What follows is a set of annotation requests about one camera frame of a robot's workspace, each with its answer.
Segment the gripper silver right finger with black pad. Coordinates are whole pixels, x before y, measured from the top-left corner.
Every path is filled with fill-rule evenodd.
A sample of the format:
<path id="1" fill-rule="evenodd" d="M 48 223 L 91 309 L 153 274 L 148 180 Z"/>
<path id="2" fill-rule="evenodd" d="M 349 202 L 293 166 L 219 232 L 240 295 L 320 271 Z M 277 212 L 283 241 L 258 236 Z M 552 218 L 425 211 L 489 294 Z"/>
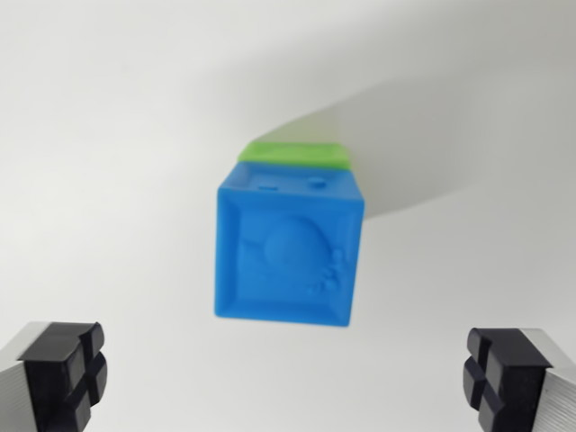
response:
<path id="1" fill-rule="evenodd" d="M 484 431 L 572 432 L 575 362 L 540 328 L 472 328 L 467 403 Z"/>

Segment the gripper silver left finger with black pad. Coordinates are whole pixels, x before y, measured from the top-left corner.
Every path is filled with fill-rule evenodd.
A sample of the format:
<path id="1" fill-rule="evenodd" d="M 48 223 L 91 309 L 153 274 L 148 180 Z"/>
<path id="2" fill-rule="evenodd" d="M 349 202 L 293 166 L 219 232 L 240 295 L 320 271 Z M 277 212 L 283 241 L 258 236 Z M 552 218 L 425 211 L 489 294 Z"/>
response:
<path id="1" fill-rule="evenodd" d="M 100 323 L 30 322 L 1 348 L 1 429 L 86 428 L 107 383 Z"/>

